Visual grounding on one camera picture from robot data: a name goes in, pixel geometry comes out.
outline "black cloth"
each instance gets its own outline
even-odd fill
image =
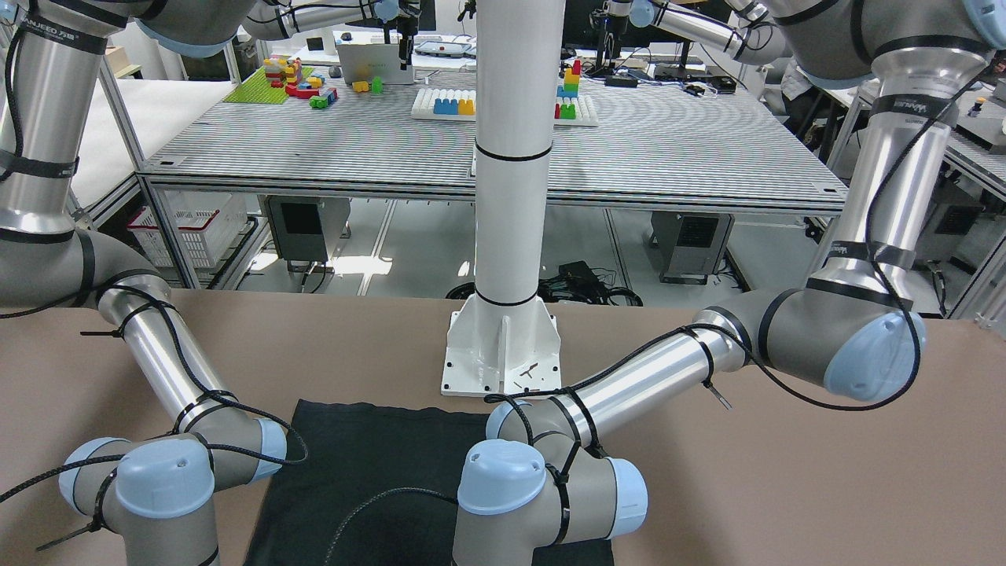
[[[321,566],[339,523],[386,490],[457,496],[465,454],[485,439],[486,415],[302,400],[292,424],[311,458],[273,478],[245,566]],[[415,494],[384,498],[352,520],[332,565],[449,566],[457,511]],[[534,566],[569,564],[614,565],[611,543],[588,541],[534,555]]]

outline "white lego baseplate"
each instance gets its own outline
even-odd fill
[[[415,95],[415,102],[412,103],[412,118],[417,120],[445,120],[451,122],[475,122],[474,114],[437,114],[434,107],[437,100],[441,101],[476,101],[475,90],[456,90],[452,88],[422,88]],[[572,105],[576,110],[574,119],[556,119],[558,126],[589,126],[597,127],[601,125],[598,120],[598,110],[594,106],[591,97],[579,96],[574,99],[556,98],[557,105]],[[474,104],[475,112],[478,112],[478,103]]]

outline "cardboard box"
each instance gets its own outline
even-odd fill
[[[106,47],[105,58],[109,59],[109,65],[112,66],[113,74],[131,64],[129,62],[129,55],[126,54],[126,47],[122,45]]]

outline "grated table top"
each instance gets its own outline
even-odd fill
[[[356,93],[329,79],[325,110],[219,103],[145,164],[164,187],[472,200],[475,124],[409,117],[424,84]],[[432,87],[474,88],[442,72]],[[584,80],[599,128],[556,127],[549,201],[644,209],[834,215],[845,186],[746,91]]]

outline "person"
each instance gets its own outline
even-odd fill
[[[801,72],[796,58],[790,59],[789,64],[786,65],[786,71],[783,73],[783,80],[780,82],[780,87],[783,90],[783,105],[786,107],[786,113],[790,116],[786,122],[783,122],[783,125],[793,135],[800,133],[800,128],[808,119],[824,118],[827,115],[828,106],[817,104],[818,97],[823,92]],[[815,131],[810,140],[800,141],[804,142],[813,151],[821,145],[820,137],[821,132]]]

